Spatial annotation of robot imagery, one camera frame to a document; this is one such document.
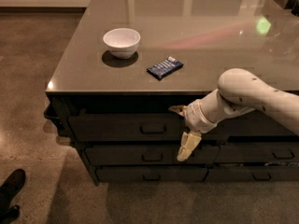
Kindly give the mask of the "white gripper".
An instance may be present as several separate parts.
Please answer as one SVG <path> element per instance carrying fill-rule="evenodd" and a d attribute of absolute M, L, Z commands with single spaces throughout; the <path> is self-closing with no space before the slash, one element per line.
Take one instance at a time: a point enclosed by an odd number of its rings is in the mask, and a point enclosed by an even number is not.
<path fill-rule="evenodd" d="M 184 132 L 181 136 L 180 148 L 177 160 L 186 161 L 202 140 L 201 133 L 208 133 L 217 124 L 209 121 L 202 111 L 202 101 L 200 99 L 186 105 L 172 105 L 168 108 L 185 118 L 186 126 L 191 130 Z"/>

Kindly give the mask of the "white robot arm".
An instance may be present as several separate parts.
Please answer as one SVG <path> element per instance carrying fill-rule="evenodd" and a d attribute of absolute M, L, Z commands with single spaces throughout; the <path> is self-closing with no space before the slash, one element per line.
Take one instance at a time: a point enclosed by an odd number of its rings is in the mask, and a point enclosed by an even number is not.
<path fill-rule="evenodd" d="M 181 136 L 178 161 L 186 161 L 202 140 L 202 134 L 225 119 L 259 110 L 295 134 L 299 134 L 299 96 L 269 86 L 251 72 L 233 68 L 221 74 L 216 90 L 188 105 L 170 106 L 182 116 L 189 131 Z"/>

